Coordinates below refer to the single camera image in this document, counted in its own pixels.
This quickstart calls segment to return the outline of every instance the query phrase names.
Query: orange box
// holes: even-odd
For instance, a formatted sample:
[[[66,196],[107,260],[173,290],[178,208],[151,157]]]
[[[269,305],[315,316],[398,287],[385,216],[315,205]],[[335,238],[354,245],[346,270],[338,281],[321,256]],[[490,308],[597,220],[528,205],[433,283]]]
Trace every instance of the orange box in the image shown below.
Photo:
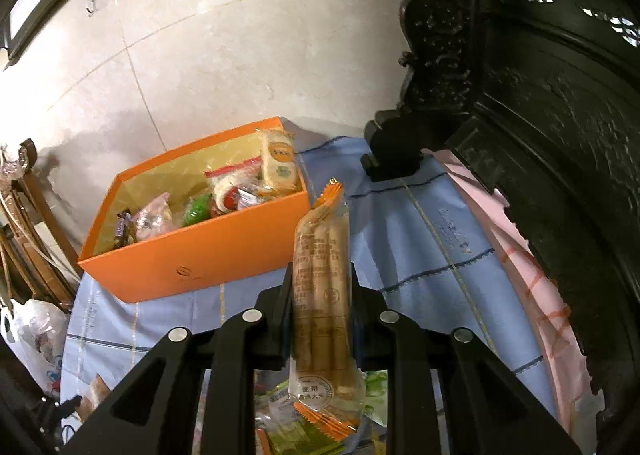
[[[145,206],[164,191],[179,211],[190,194],[206,187],[208,168],[260,155],[257,128],[282,128],[270,118],[226,130],[169,150],[116,175],[82,247],[78,264],[127,303],[195,291],[286,267],[296,226],[309,211],[302,191],[113,249],[117,213]]]

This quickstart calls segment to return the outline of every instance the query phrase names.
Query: plaid cloth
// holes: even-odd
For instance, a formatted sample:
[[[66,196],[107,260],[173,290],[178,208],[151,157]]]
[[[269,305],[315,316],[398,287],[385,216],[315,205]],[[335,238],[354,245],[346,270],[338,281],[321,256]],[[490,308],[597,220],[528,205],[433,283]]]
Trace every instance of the plaid cloth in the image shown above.
[[[556,417],[548,366],[532,327],[444,168],[428,156],[411,177],[372,183],[360,165],[367,152],[364,140],[343,137],[298,155],[312,200],[332,177],[345,186],[351,260],[360,283],[382,292],[390,308],[421,327],[473,330]],[[84,275],[66,338],[62,399],[84,394],[96,374],[113,388],[168,330],[220,327],[252,307],[262,289],[279,285],[283,275],[281,269],[135,304],[120,302]],[[79,427],[74,418],[68,424]]]

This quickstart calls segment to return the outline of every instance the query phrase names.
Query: white cable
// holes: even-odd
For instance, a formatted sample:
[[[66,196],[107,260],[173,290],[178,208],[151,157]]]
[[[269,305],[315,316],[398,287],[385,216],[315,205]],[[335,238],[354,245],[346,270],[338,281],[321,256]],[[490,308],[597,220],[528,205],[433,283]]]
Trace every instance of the white cable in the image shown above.
[[[0,151],[0,172],[2,172],[3,168],[4,168],[4,153],[3,153],[3,151]],[[56,269],[59,269],[60,271],[66,272],[69,276],[71,276],[73,281],[75,281],[77,283],[80,283],[80,278],[78,276],[78,273],[75,273],[75,272],[71,271],[70,269],[67,269],[66,266],[64,265],[64,263],[62,262],[62,260],[60,260],[53,253],[53,251],[49,251],[49,253],[54,258],[54,260],[58,261],[58,263],[56,263],[54,260],[51,260],[49,257],[47,257],[47,255],[45,255],[42,251],[40,251],[38,249],[38,247],[33,242],[31,242],[30,236],[24,231],[24,229],[22,229],[22,227],[18,224],[18,221],[15,219],[14,215],[9,211],[9,208],[6,205],[6,202],[4,202],[4,196],[2,196],[2,190],[0,190],[0,202],[2,202],[2,206],[4,207],[4,210],[6,211],[7,215],[9,215],[9,218],[14,222],[15,226],[18,229],[20,229],[20,232],[25,236],[25,238],[29,242],[29,245],[34,249],[34,251],[37,254],[39,254],[42,258],[47,260]]]

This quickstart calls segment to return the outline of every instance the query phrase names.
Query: white plastic bag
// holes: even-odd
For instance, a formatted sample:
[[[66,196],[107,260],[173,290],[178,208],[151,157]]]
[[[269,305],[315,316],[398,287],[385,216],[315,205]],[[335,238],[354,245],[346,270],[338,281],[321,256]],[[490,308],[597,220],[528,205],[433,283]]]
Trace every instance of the white plastic bag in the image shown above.
[[[44,301],[12,302],[13,318],[7,308],[0,311],[0,335],[40,388],[58,397],[68,316]]]

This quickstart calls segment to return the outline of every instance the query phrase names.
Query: pink fabric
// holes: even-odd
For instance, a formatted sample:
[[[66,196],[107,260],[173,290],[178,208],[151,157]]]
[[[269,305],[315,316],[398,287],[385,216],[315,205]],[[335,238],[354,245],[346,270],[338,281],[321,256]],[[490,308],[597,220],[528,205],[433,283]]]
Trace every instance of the pink fabric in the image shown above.
[[[573,435],[575,402],[585,392],[591,395],[591,376],[569,323],[571,310],[564,304],[556,283],[543,274],[527,241],[504,214],[508,202],[502,194],[497,190],[493,195],[487,193],[449,150],[433,155],[447,169],[511,280],[545,354],[559,422]]]

